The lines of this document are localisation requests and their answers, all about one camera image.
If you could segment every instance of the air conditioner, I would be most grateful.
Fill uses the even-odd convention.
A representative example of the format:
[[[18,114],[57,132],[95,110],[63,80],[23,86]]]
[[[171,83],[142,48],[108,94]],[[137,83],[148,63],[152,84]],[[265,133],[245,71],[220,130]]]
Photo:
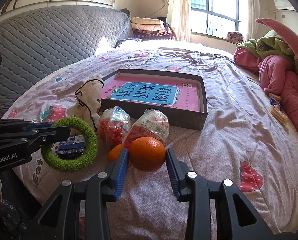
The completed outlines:
[[[295,11],[295,8],[288,0],[275,0],[275,6],[277,10],[291,10]]]

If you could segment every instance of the green hair band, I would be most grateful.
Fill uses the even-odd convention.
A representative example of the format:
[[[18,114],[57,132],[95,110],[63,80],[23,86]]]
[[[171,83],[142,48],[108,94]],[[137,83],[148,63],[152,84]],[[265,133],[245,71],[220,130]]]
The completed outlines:
[[[85,139],[85,153],[74,160],[62,160],[56,157],[51,149],[52,144],[46,144],[41,146],[41,153],[45,162],[54,169],[62,172],[72,172],[85,168],[90,165],[98,150],[97,137],[85,121],[76,117],[63,118],[60,121],[55,122],[52,126],[66,126],[68,128],[74,128],[78,130]]]

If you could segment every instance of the bed sheet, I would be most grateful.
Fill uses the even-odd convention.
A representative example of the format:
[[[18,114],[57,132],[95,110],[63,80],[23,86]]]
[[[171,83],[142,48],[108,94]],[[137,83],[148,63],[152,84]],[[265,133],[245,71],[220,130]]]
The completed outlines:
[[[46,77],[21,96],[4,115],[41,121],[40,114],[61,105],[66,115],[76,103],[74,92],[93,76],[105,76],[119,68],[156,69],[201,75],[208,116],[202,131],[170,127],[166,147],[179,160],[209,180],[232,179],[244,186],[246,163],[257,171],[248,181],[255,187],[246,196],[276,234],[298,227],[298,134],[291,122],[284,129],[269,113],[269,100],[259,80],[236,67],[232,55],[200,44],[142,42],[137,48],[112,50],[91,56]],[[41,164],[40,151],[32,161],[14,169],[41,203],[64,180],[86,180],[103,171],[108,149],[99,140],[97,157],[82,171],[62,173]],[[257,184],[257,175],[263,184]],[[153,173],[128,169],[124,190],[117,203],[108,204],[112,238],[183,239],[187,204],[172,194],[166,166]],[[216,215],[212,210],[216,239]]]

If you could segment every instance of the green and pink plush garment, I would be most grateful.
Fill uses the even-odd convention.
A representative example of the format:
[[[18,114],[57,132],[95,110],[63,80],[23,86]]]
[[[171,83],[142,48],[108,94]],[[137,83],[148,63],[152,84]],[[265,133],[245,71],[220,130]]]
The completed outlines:
[[[298,36],[275,20],[257,19],[256,22],[275,32],[238,45],[234,61],[259,74],[260,85],[266,94],[283,98],[283,108],[298,131]]]

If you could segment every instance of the window sill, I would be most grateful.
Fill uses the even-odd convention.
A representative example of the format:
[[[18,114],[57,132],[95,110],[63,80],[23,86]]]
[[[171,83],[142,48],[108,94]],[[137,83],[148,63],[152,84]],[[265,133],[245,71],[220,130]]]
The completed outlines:
[[[224,39],[224,38],[220,38],[220,37],[217,37],[217,36],[213,36],[213,35],[210,35],[210,34],[206,34],[206,33],[196,33],[196,32],[191,32],[191,34],[199,35],[199,36],[206,36],[206,37],[208,37],[208,38],[212,38],[212,39],[216,39],[216,40],[221,40],[221,41],[226,41],[226,42],[229,42],[229,43],[238,45],[237,43],[232,42],[232,41],[230,41],[230,40],[227,40],[227,39]]]

